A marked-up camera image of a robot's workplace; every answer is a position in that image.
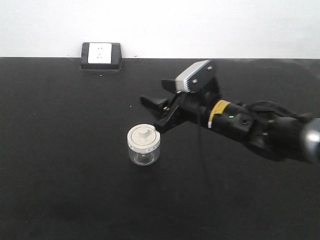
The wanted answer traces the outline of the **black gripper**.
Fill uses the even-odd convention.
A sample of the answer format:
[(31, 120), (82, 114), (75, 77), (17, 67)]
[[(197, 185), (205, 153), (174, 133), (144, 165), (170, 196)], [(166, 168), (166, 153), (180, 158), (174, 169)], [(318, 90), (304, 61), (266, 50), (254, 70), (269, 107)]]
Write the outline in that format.
[[(169, 93), (177, 93), (175, 79), (162, 79), (161, 87)], [(164, 134), (184, 122), (192, 122), (207, 129), (211, 109), (221, 99), (221, 93), (214, 76), (196, 93), (177, 93), (170, 104), (167, 98), (142, 95), (139, 99), (145, 108), (157, 113), (169, 108), (154, 123), (155, 129)]]

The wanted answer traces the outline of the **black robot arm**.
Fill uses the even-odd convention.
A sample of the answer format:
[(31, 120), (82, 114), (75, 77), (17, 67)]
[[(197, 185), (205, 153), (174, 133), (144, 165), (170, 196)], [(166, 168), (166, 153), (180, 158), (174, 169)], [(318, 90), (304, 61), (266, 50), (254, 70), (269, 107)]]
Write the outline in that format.
[(157, 116), (154, 126), (162, 134), (192, 122), (275, 162), (320, 163), (320, 120), (309, 113), (297, 114), (271, 101), (229, 102), (222, 99), (215, 77), (194, 79), (190, 91), (179, 90), (172, 79), (161, 85), (173, 99), (142, 95), (140, 102)]

